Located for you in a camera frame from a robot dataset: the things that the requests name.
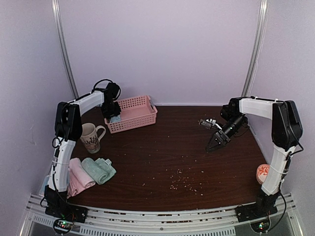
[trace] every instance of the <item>pink plastic basket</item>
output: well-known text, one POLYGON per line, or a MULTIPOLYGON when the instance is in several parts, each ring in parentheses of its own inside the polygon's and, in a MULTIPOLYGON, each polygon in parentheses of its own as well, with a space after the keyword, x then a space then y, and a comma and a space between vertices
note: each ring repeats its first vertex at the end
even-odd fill
POLYGON ((149 96, 118 100, 118 104, 122 110, 121 121, 108 123, 105 119, 111 134, 155 124, 158 111, 149 96))

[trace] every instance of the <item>mug rim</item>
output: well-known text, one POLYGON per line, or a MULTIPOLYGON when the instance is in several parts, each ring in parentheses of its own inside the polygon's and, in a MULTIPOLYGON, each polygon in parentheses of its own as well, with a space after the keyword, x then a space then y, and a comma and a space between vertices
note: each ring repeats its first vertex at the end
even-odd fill
POLYGON ((93 123, 84 123, 83 125, 85 125, 85 124, 91 124, 91 125, 93 125, 93 131, 90 133, 90 134, 87 134, 87 135, 81 135, 81 137, 87 137, 87 136, 90 136, 95 130, 96 130, 96 126, 95 126, 95 124, 93 124, 93 123))

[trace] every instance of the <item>vertical metal post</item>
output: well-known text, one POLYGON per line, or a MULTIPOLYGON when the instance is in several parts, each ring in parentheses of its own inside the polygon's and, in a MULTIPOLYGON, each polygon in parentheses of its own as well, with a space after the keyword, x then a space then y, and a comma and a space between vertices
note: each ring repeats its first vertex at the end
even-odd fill
POLYGON ((57 31, 58 31, 58 36, 59 36, 59 43, 63 55, 63 63, 64 67, 68 76, 70 88, 72 91, 72 94, 74 98, 79 97, 79 93, 77 90, 77 87, 74 82, 71 66, 70 66, 70 61, 69 61, 69 56, 67 52, 67 48, 65 45, 65 39, 64 39, 64 34, 63 34, 63 25, 61 21, 61 15, 60 15, 60 9, 59 9, 59 0, 52 0, 52 7, 53 7, 53 13, 54 13, 54 18, 57 26, 57 31))
POLYGON ((252 88, 254 73, 255 73, 256 65, 257 65, 257 58, 258 58, 258 54, 259 54, 259 50, 260 50, 261 43, 263 40, 265 26, 266 26, 267 10, 268 10, 268 0, 261 0, 255 42, 254 42, 254 47, 252 49, 252 58, 250 61, 250 66, 248 68, 248 72, 247 72, 247 76, 246 76, 246 80, 245 80, 245 84, 244 84, 244 88, 242 92, 242 97, 249 96, 249 93, 252 88))

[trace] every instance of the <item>green towel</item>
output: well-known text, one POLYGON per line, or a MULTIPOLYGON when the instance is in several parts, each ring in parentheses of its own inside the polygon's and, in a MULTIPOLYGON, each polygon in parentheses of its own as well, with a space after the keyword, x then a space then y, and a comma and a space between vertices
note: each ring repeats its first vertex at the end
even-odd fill
POLYGON ((110 180, 111 177, 114 176, 114 174, 116 174, 116 170, 114 169, 114 167, 111 166, 112 162, 109 159, 105 161, 103 158, 99 158, 95 161, 95 163, 98 164, 107 173, 104 182, 107 182, 108 180, 110 180))
POLYGON ((99 161, 99 160, 100 160, 100 158, 97 161, 98 161, 98 163, 101 164, 101 166, 99 166, 98 163, 94 162, 89 157, 85 158, 82 161, 81 165, 82 165, 83 169, 89 174, 89 176, 91 176, 92 179, 94 179, 96 181, 96 183, 104 184, 106 181, 108 181, 116 173, 116 170, 112 166, 107 165, 104 159, 101 159, 103 161, 101 161, 101 160, 99 161))

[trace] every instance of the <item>metal frame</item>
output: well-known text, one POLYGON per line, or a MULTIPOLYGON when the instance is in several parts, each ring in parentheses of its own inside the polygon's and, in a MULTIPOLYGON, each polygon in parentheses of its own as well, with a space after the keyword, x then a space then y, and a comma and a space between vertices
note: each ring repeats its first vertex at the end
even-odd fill
MULTIPOLYGON (((22 224, 19 236, 29 236, 32 222, 46 226, 52 226, 54 217, 45 214, 45 208, 40 206, 42 197, 31 195, 27 205, 27 215, 22 224)), ((298 213, 291 194, 285 196, 287 212, 295 236, 303 236, 299 224, 298 213)), ((278 213, 282 214, 284 202, 282 198, 277 199, 278 213)), ((79 235, 106 235, 110 236, 204 236, 215 232, 225 232, 223 236, 235 235, 234 227, 249 224, 250 221, 238 223, 236 206, 220 207, 203 210, 187 211, 123 211, 87 207, 88 214, 84 224, 75 223, 72 232, 79 235)))
POLYGON ((74 98, 78 98, 79 93, 78 93, 78 90, 77 90, 77 87, 75 85, 75 81, 73 78, 68 51, 66 48, 64 34, 63 34, 63 25, 62 25, 60 9, 59 9, 59 0, 52 0, 52 7, 53 7, 54 18, 55 18, 55 22, 57 26, 57 31, 58 31, 59 43, 60 43, 60 47, 61 47, 61 51, 63 55, 64 67, 68 76, 68 81, 70 84, 72 95, 74 96, 74 98))
POLYGON ((249 96, 249 93, 252 89, 252 83, 254 80, 254 76, 257 70, 257 58, 262 46, 262 40, 264 37, 265 26, 267 22, 267 11, 268 11, 268 1, 269 0, 261 0, 260 3, 260 11, 257 23, 256 36, 254 41, 254 47, 252 49, 252 57, 250 61, 250 66, 248 68, 244 88, 242 91, 242 97, 249 96))

